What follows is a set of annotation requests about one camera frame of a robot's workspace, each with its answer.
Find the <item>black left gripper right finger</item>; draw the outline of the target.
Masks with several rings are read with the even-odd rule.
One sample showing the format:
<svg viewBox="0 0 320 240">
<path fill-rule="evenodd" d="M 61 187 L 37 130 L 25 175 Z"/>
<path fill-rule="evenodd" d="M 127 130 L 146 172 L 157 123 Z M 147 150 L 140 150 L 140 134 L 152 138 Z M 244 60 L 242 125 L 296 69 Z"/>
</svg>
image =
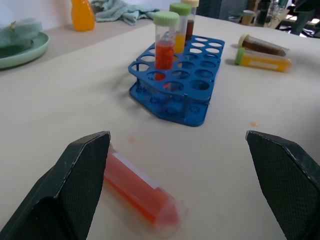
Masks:
<svg viewBox="0 0 320 240">
<path fill-rule="evenodd" d="M 288 240 L 320 238 L 320 166 L 297 143 L 249 130 L 261 191 Z"/>
</svg>

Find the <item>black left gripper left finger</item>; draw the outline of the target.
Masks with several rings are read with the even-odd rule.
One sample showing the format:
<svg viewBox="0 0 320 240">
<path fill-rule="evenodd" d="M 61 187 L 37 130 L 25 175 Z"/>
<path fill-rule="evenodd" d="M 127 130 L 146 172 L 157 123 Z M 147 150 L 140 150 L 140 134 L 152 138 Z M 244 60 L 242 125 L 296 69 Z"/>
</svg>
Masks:
<svg viewBox="0 0 320 240">
<path fill-rule="evenodd" d="M 71 142 L 0 231 L 2 240 L 85 240 L 100 199 L 109 131 Z"/>
</svg>

